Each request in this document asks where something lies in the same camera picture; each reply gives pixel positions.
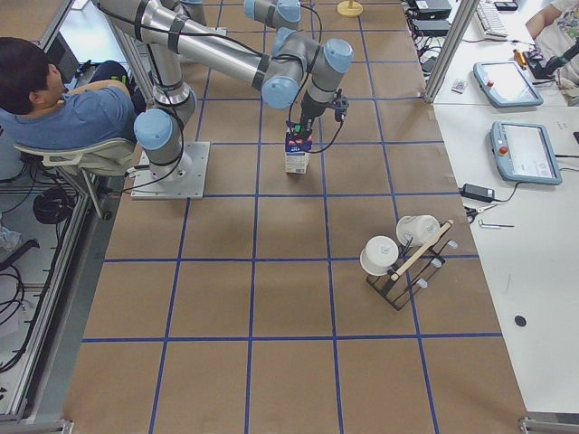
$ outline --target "screen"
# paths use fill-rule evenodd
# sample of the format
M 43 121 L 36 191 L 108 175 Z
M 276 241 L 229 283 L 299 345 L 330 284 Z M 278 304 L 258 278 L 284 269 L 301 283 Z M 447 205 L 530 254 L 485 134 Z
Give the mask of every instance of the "screen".
M 514 175 L 555 178 L 541 128 L 509 124 L 503 127 Z
M 492 91 L 502 99 L 513 102 L 536 100 L 515 63 L 487 64 L 484 66 L 484 71 L 487 73 L 487 80 L 495 83 Z

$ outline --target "power adapter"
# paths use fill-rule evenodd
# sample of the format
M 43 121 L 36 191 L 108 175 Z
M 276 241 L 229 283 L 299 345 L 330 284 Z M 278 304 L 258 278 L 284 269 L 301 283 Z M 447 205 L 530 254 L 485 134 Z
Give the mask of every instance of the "power adapter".
M 475 201 L 491 203 L 495 200 L 495 191 L 492 188 L 465 184 L 462 188 L 459 188 L 459 192 L 462 197 L 467 197 Z

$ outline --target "blue shirt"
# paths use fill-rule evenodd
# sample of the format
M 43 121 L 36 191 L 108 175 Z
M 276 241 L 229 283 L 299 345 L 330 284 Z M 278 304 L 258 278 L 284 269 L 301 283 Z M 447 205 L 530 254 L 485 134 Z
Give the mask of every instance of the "blue shirt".
M 135 109 L 121 89 L 110 86 L 62 97 L 62 108 L 36 119 L 0 108 L 0 125 L 16 143 L 41 149 L 84 147 L 114 137 L 137 141 L 133 132 Z

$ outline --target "cardboard floor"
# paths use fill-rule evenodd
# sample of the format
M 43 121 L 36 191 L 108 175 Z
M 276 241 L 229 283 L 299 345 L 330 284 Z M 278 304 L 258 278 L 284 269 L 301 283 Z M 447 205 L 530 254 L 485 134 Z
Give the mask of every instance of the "cardboard floor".
M 212 143 L 205 198 L 123 197 L 63 413 L 75 432 L 518 432 L 526 411 L 403 9 L 344 18 L 336 4 L 314 7 L 323 40 L 355 50 L 337 142 L 287 175 L 287 111 L 185 68 L 199 97 L 186 138 Z M 241 4 L 205 13 L 271 52 L 275 33 Z M 316 142 L 336 128 L 328 112 Z M 398 312 L 359 255 L 416 214 L 453 219 L 459 248 Z

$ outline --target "office chair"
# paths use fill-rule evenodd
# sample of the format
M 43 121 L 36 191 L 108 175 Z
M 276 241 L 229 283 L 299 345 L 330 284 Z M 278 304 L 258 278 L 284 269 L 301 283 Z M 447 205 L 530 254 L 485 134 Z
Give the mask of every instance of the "office chair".
M 14 147 L 26 154 L 43 157 L 43 165 L 61 169 L 61 176 L 77 191 L 87 193 L 99 218 L 108 220 L 109 212 L 99 205 L 94 176 L 124 176 L 131 166 L 135 144 L 125 138 L 112 138 L 95 145 L 73 149 L 40 149 L 21 144 Z M 79 183 L 82 176 L 84 185 Z

